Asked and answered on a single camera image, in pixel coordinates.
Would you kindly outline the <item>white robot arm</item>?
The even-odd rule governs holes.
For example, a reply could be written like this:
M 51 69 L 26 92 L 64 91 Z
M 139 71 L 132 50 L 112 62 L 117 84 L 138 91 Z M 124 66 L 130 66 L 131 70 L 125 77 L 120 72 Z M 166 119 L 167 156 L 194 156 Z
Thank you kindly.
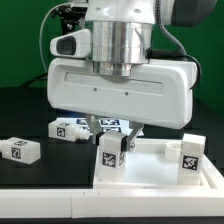
M 216 2 L 72 0 L 73 9 L 84 8 L 85 26 L 50 43 L 50 104 L 85 114 L 94 143 L 118 152 L 132 150 L 145 125 L 184 127 L 192 117 L 200 65 L 182 46 L 153 49 L 152 32 L 192 27 Z

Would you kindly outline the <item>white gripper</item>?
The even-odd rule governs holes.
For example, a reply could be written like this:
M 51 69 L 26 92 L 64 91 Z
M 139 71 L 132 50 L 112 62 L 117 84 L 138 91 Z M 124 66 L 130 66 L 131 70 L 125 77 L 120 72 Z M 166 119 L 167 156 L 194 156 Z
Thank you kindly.
M 196 74 L 192 62 L 152 60 L 133 66 L 129 77 L 98 75 L 87 60 L 56 58 L 47 95 L 54 108 L 87 114 L 95 145 L 104 134 L 99 116 L 130 121 L 131 133 L 121 141 L 121 151 L 130 152 L 143 124 L 180 129 L 189 123 Z

